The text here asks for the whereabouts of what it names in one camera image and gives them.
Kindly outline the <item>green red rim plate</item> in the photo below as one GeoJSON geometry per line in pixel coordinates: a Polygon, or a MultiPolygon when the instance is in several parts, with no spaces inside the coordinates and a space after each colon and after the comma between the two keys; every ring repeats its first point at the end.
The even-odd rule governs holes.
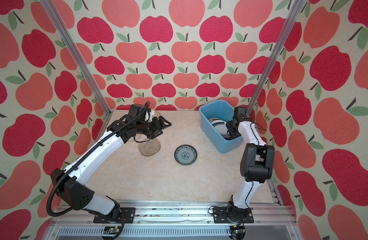
{"type": "Polygon", "coordinates": [[[220,118],[210,118],[209,122],[222,136],[228,136],[227,122],[220,118]]]}

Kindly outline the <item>blue floral small plate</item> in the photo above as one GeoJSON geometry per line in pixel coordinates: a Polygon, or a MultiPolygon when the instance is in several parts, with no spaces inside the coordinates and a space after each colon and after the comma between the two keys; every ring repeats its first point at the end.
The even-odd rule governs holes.
{"type": "Polygon", "coordinates": [[[180,165],[191,165],[198,157],[198,153],[191,145],[181,145],[176,148],[174,158],[180,165]]]}

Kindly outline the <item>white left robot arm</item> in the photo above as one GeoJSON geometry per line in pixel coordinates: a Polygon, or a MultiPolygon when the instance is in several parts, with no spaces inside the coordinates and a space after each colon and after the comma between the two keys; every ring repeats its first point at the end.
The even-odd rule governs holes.
{"type": "Polygon", "coordinates": [[[125,222],[120,204],[110,197],[104,197],[89,189],[86,184],[93,173],[118,148],[136,135],[153,140],[163,134],[172,124],[145,105],[131,105],[128,114],[112,122],[102,137],[81,157],[64,170],[51,173],[53,189],[46,204],[51,217],[60,217],[75,210],[83,210],[110,223],[125,222]]]}

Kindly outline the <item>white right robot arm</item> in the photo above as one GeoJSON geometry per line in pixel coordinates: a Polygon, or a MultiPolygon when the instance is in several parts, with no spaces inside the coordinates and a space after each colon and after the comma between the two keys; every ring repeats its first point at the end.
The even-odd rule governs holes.
{"type": "Polygon", "coordinates": [[[272,176],[275,149],[260,137],[257,124],[246,115],[244,107],[234,109],[233,119],[227,122],[227,130],[230,137],[242,137],[246,144],[240,163],[243,183],[228,202],[227,219],[233,224],[252,223],[250,203],[256,190],[272,176]]]}

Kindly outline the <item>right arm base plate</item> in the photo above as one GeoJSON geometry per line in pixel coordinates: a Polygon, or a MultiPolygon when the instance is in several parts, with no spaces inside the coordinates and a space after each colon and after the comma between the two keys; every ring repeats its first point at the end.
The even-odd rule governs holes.
{"type": "Polygon", "coordinates": [[[215,224],[253,224],[254,217],[251,208],[214,207],[212,216],[215,224]]]}

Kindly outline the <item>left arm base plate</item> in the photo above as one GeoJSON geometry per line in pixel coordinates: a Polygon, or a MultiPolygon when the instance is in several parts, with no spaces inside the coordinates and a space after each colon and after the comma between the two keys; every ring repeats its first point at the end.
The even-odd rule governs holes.
{"type": "MultiPolygon", "coordinates": [[[[135,217],[135,208],[120,208],[121,214],[119,218],[123,221],[125,224],[132,224],[135,217]]],[[[106,218],[100,217],[95,215],[93,222],[95,224],[120,224],[120,222],[108,220],[106,218]]]]}

